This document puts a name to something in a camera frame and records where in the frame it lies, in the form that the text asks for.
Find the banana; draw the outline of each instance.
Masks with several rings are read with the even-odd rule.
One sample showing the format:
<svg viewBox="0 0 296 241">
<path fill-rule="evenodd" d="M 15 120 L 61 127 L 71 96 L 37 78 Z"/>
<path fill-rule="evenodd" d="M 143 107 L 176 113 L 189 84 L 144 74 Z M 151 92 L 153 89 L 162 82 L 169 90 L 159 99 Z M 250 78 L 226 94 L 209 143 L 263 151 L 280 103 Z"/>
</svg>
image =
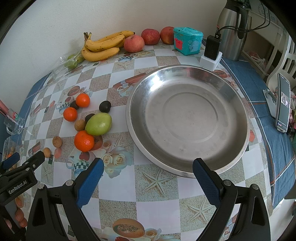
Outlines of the banana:
<svg viewBox="0 0 296 241">
<path fill-rule="evenodd" d="M 93 51 L 93 52 L 99 52 L 99 51 L 103 51 L 106 49 L 110 49 L 112 47 L 115 47 L 116 45 L 118 45 L 122 40 L 124 40 L 124 35 L 118 35 L 114 38 L 108 39 L 106 41 L 103 42 L 94 42 L 91 39 L 91 33 L 89 33 L 89 37 L 87 39 L 87 41 L 85 42 L 85 47 L 87 47 L 89 50 Z"/>
<path fill-rule="evenodd" d="M 129 37 L 129 36 L 134 35 L 135 32 L 132 32 L 132 31 L 129 31 L 129 30 L 124 30 L 124 31 L 121 31 L 121 32 L 118 32 L 118 33 L 110 34 L 110 35 L 108 35 L 108 36 L 106 36 L 106 37 L 104 37 L 104 38 L 101 38 L 101 39 L 99 39 L 99 40 L 97 40 L 97 41 L 95 41 L 95 42 L 100 43 L 100 42 L 103 42 L 103 41 L 109 40 L 109 39 L 111 39 L 111 38 L 114 38 L 114 37 L 116 37 L 116 36 L 118 36 L 118 35 L 122 35 L 122 34 L 124 35 L 125 38 L 127 38 L 127 37 Z"/>
<path fill-rule="evenodd" d="M 117 44 L 115 47 L 117 47 L 117 48 L 122 48 L 125 40 L 126 40 L 126 39 L 122 40 L 122 41 L 121 41 L 119 44 Z"/>
<path fill-rule="evenodd" d="M 87 40 L 90 38 L 91 34 L 88 36 L 87 33 L 84 33 L 84 38 L 85 38 L 85 43 L 87 42 Z M 107 59 L 115 54 L 117 54 L 119 52 L 119 48 L 113 47 L 101 52 L 91 52 L 89 51 L 89 49 L 86 48 L 86 45 L 84 44 L 83 49 L 81 50 L 81 54 L 82 56 L 88 60 L 88 61 L 101 61 L 104 59 Z"/>
</svg>

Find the metal plate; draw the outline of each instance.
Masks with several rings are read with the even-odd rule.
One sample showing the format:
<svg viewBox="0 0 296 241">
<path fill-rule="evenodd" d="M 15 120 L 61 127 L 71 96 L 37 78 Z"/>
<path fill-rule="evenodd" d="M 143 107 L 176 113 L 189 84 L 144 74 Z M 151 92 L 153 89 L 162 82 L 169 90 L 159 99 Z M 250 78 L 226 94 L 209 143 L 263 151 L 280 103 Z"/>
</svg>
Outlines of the metal plate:
<svg viewBox="0 0 296 241">
<path fill-rule="evenodd" d="M 188 65 L 166 66 L 142 79 L 128 98 L 126 120 L 151 162 L 190 178 L 198 157 L 218 174 L 231 168 L 250 136 L 237 92 L 217 75 Z"/>
</svg>

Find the small tin box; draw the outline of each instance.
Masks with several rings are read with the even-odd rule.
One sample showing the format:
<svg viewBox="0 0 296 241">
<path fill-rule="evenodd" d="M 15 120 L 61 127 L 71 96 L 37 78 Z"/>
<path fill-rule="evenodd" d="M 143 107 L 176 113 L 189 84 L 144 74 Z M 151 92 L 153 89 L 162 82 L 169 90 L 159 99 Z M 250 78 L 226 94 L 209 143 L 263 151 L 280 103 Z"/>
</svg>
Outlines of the small tin box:
<svg viewBox="0 0 296 241">
<path fill-rule="evenodd" d="M 198 54 L 203 33 L 193 28 L 174 28 L 174 47 L 184 55 Z"/>
</svg>

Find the cable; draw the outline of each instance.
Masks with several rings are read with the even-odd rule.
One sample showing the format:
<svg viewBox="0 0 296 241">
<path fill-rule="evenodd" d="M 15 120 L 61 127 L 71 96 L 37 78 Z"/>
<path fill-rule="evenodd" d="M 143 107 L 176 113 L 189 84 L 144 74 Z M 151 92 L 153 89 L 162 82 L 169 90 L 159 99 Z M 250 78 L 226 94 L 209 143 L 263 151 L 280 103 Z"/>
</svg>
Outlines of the cable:
<svg viewBox="0 0 296 241">
<path fill-rule="evenodd" d="M 265 12 L 265 8 L 264 8 L 264 6 L 263 6 L 263 4 L 262 4 L 261 1 L 260 1 L 260 3 L 262 5 L 263 11 L 264 11 L 264 22 L 261 25 L 257 26 L 256 28 L 253 28 L 253 29 L 242 29 L 242 28 L 238 28 L 238 27 L 229 25 L 229 26 L 224 26 L 221 29 L 219 29 L 216 32 L 216 34 L 219 34 L 219 32 L 221 30 L 223 30 L 223 29 L 230 29 L 230 30 L 234 30 L 234 31 L 237 31 L 237 32 L 240 32 L 240 33 L 248 33 L 248 32 L 252 32 L 252 31 L 255 31 L 255 30 L 258 30 L 258 29 L 262 29 L 262 28 L 266 28 L 267 26 L 269 26 L 269 24 L 270 24 L 270 12 L 269 12 L 269 9 L 267 9 L 268 10 L 269 23 L 267 25 L 263 26 L 265 24 L 265 22 L 266 22 L 266 12 Z"/>
</svg>

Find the orange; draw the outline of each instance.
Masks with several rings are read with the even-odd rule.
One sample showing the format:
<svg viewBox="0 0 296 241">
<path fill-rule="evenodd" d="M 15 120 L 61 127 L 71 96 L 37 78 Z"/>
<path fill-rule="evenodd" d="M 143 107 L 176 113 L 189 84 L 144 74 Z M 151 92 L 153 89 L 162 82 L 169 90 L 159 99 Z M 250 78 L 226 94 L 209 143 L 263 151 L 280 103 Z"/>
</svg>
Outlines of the orange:
<svg viewBox="0 0 296 241">
<path fill-rule="evenodd" d="M 68 107 L 64 110 L 63 116 L 67 121 L 75 121 L 77 118 L 77 110 L 73 107 Z"/>
<path fill-rule="evenodd" d="M 85 93 L 81 93 L 76 97 L 76 105 L 78 105 L 79 107 L 82 107 L 82 108 L 88 107 L 90 102 L 91 102 L 90 97 Z"/>
<path fill-rule="evenodd" d="M 79 131 L 74 138 L 74 145 L 80 151 L 89 151 L 94 147 L 94 137 L 86 131 Z"/>
</svg>

